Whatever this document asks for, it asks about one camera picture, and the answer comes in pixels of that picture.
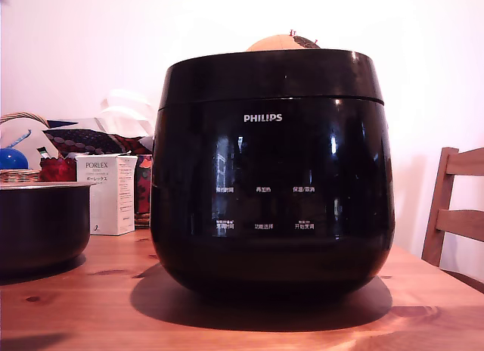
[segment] wooden table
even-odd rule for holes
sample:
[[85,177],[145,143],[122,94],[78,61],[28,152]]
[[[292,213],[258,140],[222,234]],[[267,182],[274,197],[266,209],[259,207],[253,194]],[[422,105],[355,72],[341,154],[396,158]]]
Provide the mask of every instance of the wooden table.
[[202,300],[158,265],[146,230],[93,236],[81,266],[0,290],[2,351],[484,350],[484,295],[398,247],[329,306]]

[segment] patterned fabric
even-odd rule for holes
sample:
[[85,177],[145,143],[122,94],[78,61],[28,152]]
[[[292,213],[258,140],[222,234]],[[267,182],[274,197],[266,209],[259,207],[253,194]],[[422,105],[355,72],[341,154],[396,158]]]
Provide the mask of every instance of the patterned fabric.
[[69,153],[121,154],[131,151],[132,154],[150,154],[139,143],[142,137],[124,138],[90,129],[49,129],[44,133],[63,157]]
[[135,167],[135,212],[150,212],[151,165],[150,154],[139,155]]
[[42,158],[40,160],[41,182],[75,181],[76,161],[70,158]]

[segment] philips logo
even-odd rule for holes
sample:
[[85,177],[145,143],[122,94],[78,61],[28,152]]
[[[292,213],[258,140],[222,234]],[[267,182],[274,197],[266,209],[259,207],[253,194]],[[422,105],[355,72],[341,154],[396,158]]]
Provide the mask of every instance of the philips logo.
[[244,123],[246,122],[276,122],[282,121],[282,114],[256,114],[256,115],[244,115]]

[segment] chair backrest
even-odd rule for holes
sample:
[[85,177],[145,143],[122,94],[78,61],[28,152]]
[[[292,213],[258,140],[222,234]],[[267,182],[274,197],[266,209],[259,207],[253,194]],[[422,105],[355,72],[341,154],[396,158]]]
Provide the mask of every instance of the chair backrest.
[[484,176],[484,148],[462,153],[442,148],[422,252],[422,259],[434,266],[440,265],[446,232],[484,241],[484,211],[448,209],[455,175]]

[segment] black rice cooker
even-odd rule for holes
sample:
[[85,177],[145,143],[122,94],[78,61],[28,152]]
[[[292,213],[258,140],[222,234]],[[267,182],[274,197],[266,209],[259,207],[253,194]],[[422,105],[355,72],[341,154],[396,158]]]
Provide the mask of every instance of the black rice cooker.
[[151,232],[179,283],[214,296],[344,295],[378,273],[394,228],[368,56],[256,51],[168,69]]

